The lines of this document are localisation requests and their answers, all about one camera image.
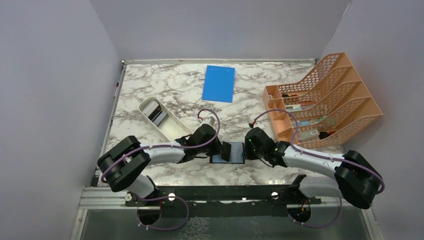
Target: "cable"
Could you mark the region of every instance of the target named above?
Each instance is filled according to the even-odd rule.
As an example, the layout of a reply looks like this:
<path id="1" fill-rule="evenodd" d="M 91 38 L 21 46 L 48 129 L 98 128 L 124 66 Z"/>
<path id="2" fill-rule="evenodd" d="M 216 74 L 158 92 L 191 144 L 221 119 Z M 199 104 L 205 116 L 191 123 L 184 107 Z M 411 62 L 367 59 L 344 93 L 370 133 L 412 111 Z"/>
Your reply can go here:
<path id="1" fill-rule="evenodd" d="M 343 163 L 346 163 L 346 164 L 350 164 L 352 166 L 355 166 L 355 167 L 357 167 L 359 169 L 362 169 L 362 170 L 366 171 L 367 173 L 373 175 L 374 177 L 376 177 L 380 181 L 381 188 L 380 188 L 380 190 L 377 191 L 377 194 L 381 194 L 384 191 L 384 189 L 386 188 L 386 185 L 385 185 L 385 183 L 383 181 L 383 178 L 381 176 L 379 176 L 376 172 L 370 170 L 369 168 L 364 167 L 362 165 L 359 165 L 359 164 L 357 164 L 357 163 L 355 163 L 353 161 L 349 161 L 349 160 L 343 159 L 343 158 L 338 158 L 338 157 L 330 158 L 329 156 L 321 156 L 319 154 L 315 154 L 313 152 L 309 152 L 309 151 L 305 151 L 305 150 L 302 151 L 300 148 L 298 148 L 296 145 L 294 145 L 293 144 L 293 140 L 295 139 L 296 134 L 298 134 L 299 124 L 298 124 L 298 120 L 296 119 L 296 117 L 293 114 L 291 114 L 290 112 L 286 111 L 286 110 L 277 108 L 277 109 L 270 109 L 270 110 L 264 111 L 263 113 L 259 114 L 259 116 L 257 116 L 253 120 L 253 123 L 251 124 L 252 127 L 253 127 L 253 125 L 255 125 L 255 123 L 258 120 L 258 118 L 262 117 L 263 115 L 265 115 L 265 114 L 267 114 L 269 112 L 273 112 L 273 111 L 280 111 L 280 112 L 286 113 L 286 114 L 288 114 L 294 120 L 294 123 L 296 124 L 296 128 L 294 129 L 294 134 L 290 138 L 290 145 L 291 145 L 291 147 L 294 150 L 296 150 L 296 151 L 298 151 L 300 153 L 303 153 L 303 154 L 312 156 L 312 157 L 316 157 L 316 158 L 320 158 L 320 159 L 325 159 L 325 160 L 331 160 L 331 161 L 343 162 Z"/>
<path id="2" fill-rule="evenodd" d="M 264 160 L 262 160 L 261 158 L 259 158 L 259 160 L 260 160 L 263 164 L 267 165 L 268 167 L 270 167 L 270 168 L 274 168 L 273 166 L 269 165 L 268 163 L 266 163 L 266 162 L 265 162 Z"/>
<path id="3" fill-rule="evenodd" d="M 175 229 L 179 229 L 181 228 L 184 224 L 186 224 L 189 221 L 189 215 L 190 215 L 190 209 L 189 209 L 189 205 L 187 204 L 186 200 L 184 200 L 183 198 L 179 197 L 179 196 L 161 196 L 161 197 L 156 197 L 156 198 L 141 198 L 139 197 L 137 194 L 133 193 L 137 199 L 141 200 L 141 201 L 145 201 L 145 202 L 151 202 L 151 201 L 157 201 L 157 200 L 162 200 L 162 199 L 169 199 L 169 198 L 173 198 L 173 199 L 179 199 L 182 201 L 182 203 L 184 203 L 185 208 L 187 209 L 187 215 L 185 216 L 185 219 L 182 223 L 180 223 L 177 226 L 174 227 L 168 227 L 168 228 L 163 228 L 163 227 L 156 227 L 156 226 L 149 226 L 149 225 L 144 225 L 142 223 L 142 221 L 139 218 L 139 214 L 137 213 L 137 221 L 138 221 L 138 226 L 143 226 L 146 228 L 146 230 L 148 229 L 154 229 L 154 230 L 159 230 L 159 231 L 172 231 Z"/>
<path id="4" fill-rule="evenodd" d="M 305 228 L 310 228 L 310 229 L 322 229 L 322 228 L 326 228 L 326 227 L 329 227 L 329 226 L 337 223 L 340 220 L 340 217 L 342 216 L 342 212 L 343 212 L 343 205 L 342 205 L 342 199 L 341 198 L 339 198 L 339 202 L 340 202 L 340 208 L 338 210 L 337 216 L 334 218 L 334 220 L 332 220 L 331 222 L 329 222 L 327 224 L 324 224 L 324 225 L 318 225 L 318 226 L 309 225 L 309 224 L 306 224 L 304 222 L 300 222 L 300 221 L 295 220 L 290 214 L 288 216 L 293 220 L 293 222 L 295 224 L 301 225 L 302 227 L 305 227 Z"/>
<path id="5" fill-rule="evenodd" d="M 211 110 L 209 108 L 202 108 L 202 109 L 200 109 L 199 112 L 197 113 L 197 118 L 200 118 L 200 113 L 203 112 L 203 111 L 211 112 L 213 115 L 215 115 L 216 121 L 218 122 L 218 128 L 216 129 L 216 133 L 215 133 L 215 135 L 209 141 L 207 141 L 205 143 L 202 143 L 202 144 L 199 144 L 199 145 L 196 145 L 196 146 L 179 146 L 179 145 L 173 145 L 172 146 L 170 144 L 158 144 L 158 145 L 153 145 L 153 146 L 141 146 L 141 147 L 138 147 L 138 148 L 136 148 L 136 149 L 128 152 L 127 154 L 123 155 L 121 158 L 119 158 L 117 161 L 115 161 L 112 165 L 110 165 L 110 167 L 108 167 L 103 172 L 103 174 L 101 175 L 101 178 L 100 178 L 101 182 L 102 183 L 107 183 L 105 177 L 109 174 L 109 172 L 111 171 L 111 169 L 113 169 L 116 165 L 118 165 L 124 159 L 128 158 L 129 156 L 131 156 L 131 155 L 133 155 L 133 154 L 135 154 L 137 152 L 140 152 L 141 150 L 149 149 L 149 148 L 153 148 L 153 149 L 156 149 L 156 148 L 197 149 L 197 148 L 201 148 L 201 147 L 204 147 L 204 146 L 210 144 L 214 139 L 217 138 L 218 133 L 220 132 L 220 128 L 221 128 L 221 122 L 220 122 L 220 118 L 218 117 L 218 115 L 213 110 Z"/>

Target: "blue folder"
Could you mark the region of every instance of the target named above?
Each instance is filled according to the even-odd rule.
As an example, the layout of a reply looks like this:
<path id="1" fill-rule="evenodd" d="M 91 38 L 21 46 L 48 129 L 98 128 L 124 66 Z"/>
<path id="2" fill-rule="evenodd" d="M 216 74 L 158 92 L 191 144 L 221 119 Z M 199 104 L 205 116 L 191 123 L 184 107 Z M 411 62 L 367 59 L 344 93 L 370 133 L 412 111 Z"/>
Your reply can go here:
<path id="1" fill-rule="evenodd" d="M 232 103 L 235 77 L 236 69 L 234 67 L 208 65 L 201 99 Z"/>

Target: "white marble surface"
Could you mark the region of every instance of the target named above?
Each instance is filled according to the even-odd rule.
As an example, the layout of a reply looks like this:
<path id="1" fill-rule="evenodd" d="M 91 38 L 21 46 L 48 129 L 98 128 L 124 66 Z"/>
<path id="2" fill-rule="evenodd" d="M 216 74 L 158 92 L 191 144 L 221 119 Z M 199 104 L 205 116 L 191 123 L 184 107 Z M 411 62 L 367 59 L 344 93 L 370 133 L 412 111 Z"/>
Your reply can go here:
<path id="1" fill-rule="evenodd" d="M 216 111 L 221 120 L 219 139 L 226 142 L 244 142 L 248 123 L 265 108 L 262 93 L 267 85 L 294 83 L 313 68 L 312 63 L 213 64 L 233 67 L 236 71 L 232 103 L 204 101 L 202 91 L 207 64 L 130 64 L 127 66 L 117 108 L 113 117 L 107 150 L 123 138 L 134 135 L 141 142 L 164 143 L 140 115 L 139 104 L 148 97 L 157 97 L 184 124 L 193 131 L 199 126 L 196 114 L 201 108 Z M 202 116 L 211 116 L 204 112 Z M 266 115 L 255 125 L 269 136 L 272 130 Z M 340 153 L 339 147 L 320 151 Z M 195 159 L 182 164 L 148 166 L 143 175 L 150 176 L 158 186 L 205 185 L 273 185 L 290 184 L 298 174 L 307 173 L 298 168 L 276 166 L 270 168 L 259 160 L 245 164 L 209 164 L 209 159 Z"/>

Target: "gray wall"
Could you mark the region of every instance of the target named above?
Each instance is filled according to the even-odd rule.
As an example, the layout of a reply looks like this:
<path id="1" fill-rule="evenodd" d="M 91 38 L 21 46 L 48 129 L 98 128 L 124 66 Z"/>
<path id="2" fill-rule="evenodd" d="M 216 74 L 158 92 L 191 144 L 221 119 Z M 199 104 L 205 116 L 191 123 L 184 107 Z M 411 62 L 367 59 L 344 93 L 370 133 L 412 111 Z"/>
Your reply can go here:
<path id="1" fill-rule="evenodd" d="M 424 1 L 353 0 L 324 54 L 347 52 L 384 113 L 347 145 L 382 174 L 384 239 L 423 237 Z"/>
<path id="2" fill-rule="evenodd" d="M 120 58 L 88 0 L 0 5 L 0 239 L 68 239 Z"/>
<path id="3" fill-rule="evenodd" d="M 91 0 L 124 60 L 319 58 L 351 0 Z"/>

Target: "metal frame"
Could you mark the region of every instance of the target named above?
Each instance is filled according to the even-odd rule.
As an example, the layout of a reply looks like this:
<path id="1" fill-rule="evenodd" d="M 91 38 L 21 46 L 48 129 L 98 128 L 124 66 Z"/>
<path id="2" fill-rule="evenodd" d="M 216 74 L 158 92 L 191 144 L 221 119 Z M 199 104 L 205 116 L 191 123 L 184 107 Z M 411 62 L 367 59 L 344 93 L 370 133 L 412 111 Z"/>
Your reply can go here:
<path id="1" fill-rule="evenodd" d="M 151 60 L 126 60 L 122 61 L 122 71 L 119 78 L 119 85 L 115 99 L 113 101 L 112 109 L 108 119 L 108 125 L 104 134 L 103 143 L 101 146 L 100 156 L 106 151 L 108 144 L 109 134 L 113 123 L 113 118 L 117 108 L 119 95 L 121 93 L 125 72 L 129 64 L 210 64 L 210 63 L 231 63 L 231 64 L 258 64 L 258 63 L 281 63 L 281 62 L 293 62 L 293 63 L 312 63 L 316 64 L 317 59 L 151 59 Z M 101 175 L 100 170 L 96 167 L 94 177 Z M 159 210 L 157 206 L 125 206 L 125 191 L 112 192 L 108 187 L 84 187 L 81 193 L 78 210 L 72 233 L 70 236 L 71 240 L 79 240 L 82 237 L 83 229 L 87 217 L 88 210 L 91 209 L 139 209 L 139 210 Z M 336 198 L 322 197 L 322 203 L 316 204 L 313 207 L 335 207 L 339 205 L 339 200 Z M 342 201 L 343 206 L 351 206 L 346 200 Z M 299 207 L 299 205 L 287 205 L 287 208 Z M 372 240 L 382 240 L 382 234 L 379 228 L 378 221 L 373 213 L 372 208 L 362 210 L 365 224 L 367 226 L 370 238 Z"/>

